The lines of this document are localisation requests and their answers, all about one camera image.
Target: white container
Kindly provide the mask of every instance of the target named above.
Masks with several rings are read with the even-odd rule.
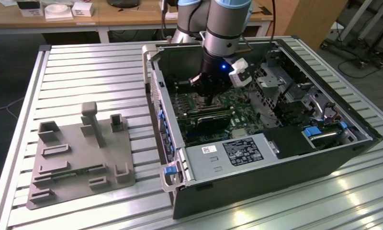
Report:
[[[339,37],[342,30],[345,29],[343,25],[341,25],[339,23],[334,22],[330,32],[327,33],[326,38],[331,39],[333,41],[337,40],[337,38]]]
[[[64,21],[73,20],[70,8],[62,4],[52,4],[45,7],[45,21]]]
[[[23,17],[44,16],[42,5],[36,1],[17,1]]]
[[[72,14],[80,17],[92,17],[94,13],[93,4],[89,2],[76,2],[72,7]]]

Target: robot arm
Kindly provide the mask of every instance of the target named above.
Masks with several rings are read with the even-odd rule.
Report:
[[[251,82],[250,73],[246,71],[251,63],[235,53],[251,11],[251,0],[178,1],[174,42],[181,42],[180,34],[182,37],[194,36],[200,30],[206,31],[202,38],[201,71],[190,79],[192,87],[200,96],[206,98],[206,104],[210,104],[213,96],[225,92],[231,85],[243,87]]]

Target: wooden cabinet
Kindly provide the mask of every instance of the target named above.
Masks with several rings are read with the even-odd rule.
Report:
[[[259,0],[271,11],[271,0]],[[347,0],[275,0],[275,35],[297,35],[317,50]]]

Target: circuit board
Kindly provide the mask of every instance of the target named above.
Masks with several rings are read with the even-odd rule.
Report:
[[[230,89],[205,105],[197,93],[172,95],[186,147],[243,137],[263,130],[259,116],[242,89]]]

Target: barcode sticker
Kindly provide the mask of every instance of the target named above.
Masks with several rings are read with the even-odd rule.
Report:
[[[215,145],[202,147],[204,154],[217,152]]]
[[[96,23],[77,23],[77,25],[94,25]]]

